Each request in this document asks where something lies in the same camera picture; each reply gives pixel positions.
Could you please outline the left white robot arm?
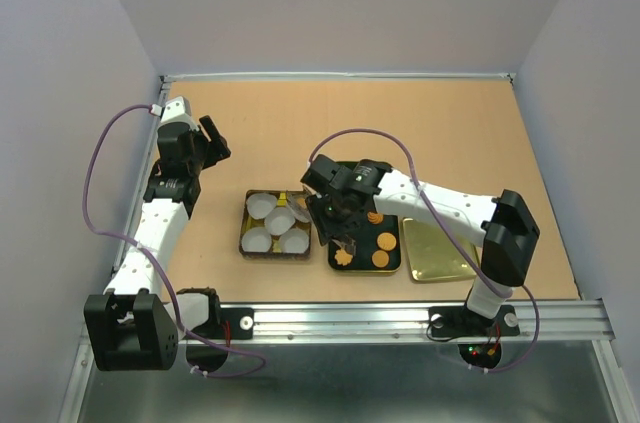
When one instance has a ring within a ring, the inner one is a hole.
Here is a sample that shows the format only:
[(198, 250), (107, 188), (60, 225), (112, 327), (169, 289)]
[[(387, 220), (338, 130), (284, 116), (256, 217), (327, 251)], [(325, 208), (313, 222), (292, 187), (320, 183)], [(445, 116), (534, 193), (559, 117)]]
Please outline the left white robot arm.
[(104, 292), (89, 296), (84, 306), (102, 371), (167, 370), (189, 331), (210, 337), (222, 327), (216, 291), (177, 292), (167, 268), (199, 197), (201, 171), (231, 151), (208, 116), (162, 122), (157, 145), (136, 233), (118, 237), (127, 245), (125, 258)]

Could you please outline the metal tongs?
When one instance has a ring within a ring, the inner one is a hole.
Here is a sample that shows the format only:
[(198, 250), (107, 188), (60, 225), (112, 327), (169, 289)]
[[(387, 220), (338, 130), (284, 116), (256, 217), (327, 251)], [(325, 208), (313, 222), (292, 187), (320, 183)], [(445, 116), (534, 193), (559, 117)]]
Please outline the metal tongs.
[(352, 217), (339, 213), (332, 200), (321, 194), (311, 194), (303, 191), (286, 191), (302, 195), (305, 198), (307, 209), (310, 213), (310, 223), (316, 229), (319, 242), (322, 246), (332, 242), (339, 249), (344, 249), (352, 256), (356, 253), (356, 243), (353, 236), (357, 224)]

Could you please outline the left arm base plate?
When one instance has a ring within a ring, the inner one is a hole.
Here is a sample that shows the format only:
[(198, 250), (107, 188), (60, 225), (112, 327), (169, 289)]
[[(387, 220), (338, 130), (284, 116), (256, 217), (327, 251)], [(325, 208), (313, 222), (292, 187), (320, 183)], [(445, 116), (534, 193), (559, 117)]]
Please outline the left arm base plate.
[(225, 341), (247, 341), (253, 338), (255, 312), (250, 307), (223, 307), (218, 320), (210, 318), (193, 332), (199, 336)]

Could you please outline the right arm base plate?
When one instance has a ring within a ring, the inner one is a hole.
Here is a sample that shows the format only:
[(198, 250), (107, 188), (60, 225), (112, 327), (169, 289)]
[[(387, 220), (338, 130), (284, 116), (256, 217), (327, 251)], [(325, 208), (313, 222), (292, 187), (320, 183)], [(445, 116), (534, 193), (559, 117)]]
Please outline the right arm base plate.
[(436, 339), (488, 338), (496, 335), (519, 336), (520, 328), (515, 309), (502, 305), (494, 318), (471, 312), (465, 306), (435, 306), (429, 309), (431, 336)]

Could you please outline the orange flower cookie bottom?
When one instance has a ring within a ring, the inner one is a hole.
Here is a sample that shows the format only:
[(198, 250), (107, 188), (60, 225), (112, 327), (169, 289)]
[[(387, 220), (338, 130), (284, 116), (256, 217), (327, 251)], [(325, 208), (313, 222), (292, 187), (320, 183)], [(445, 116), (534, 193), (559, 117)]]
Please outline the orange flower cookie bottom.
[(338, 249), (334, 255), (334, 260), (337, 265), (346, 267), (351, 264), (353, 256), (344, 249)]

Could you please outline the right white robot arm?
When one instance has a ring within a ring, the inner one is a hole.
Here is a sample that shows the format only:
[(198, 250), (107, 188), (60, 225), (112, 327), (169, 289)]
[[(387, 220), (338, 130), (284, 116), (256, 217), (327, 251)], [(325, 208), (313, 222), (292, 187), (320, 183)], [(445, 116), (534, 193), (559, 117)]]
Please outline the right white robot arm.
[(346, 249), (370, 212), (409, 218), (440, 228), (454, 246), (467, 240), (481, 249), (476, 278), (460, 309), (463, 327), (491, 327), (514, 289), (524, 285), (540, 229), (524, 198), (505, 190), (498, 197), (473, 195), (421, 182), (386, 162), (364, 159), (349, 168), (325, 155), (301, 178), (321, 243)]

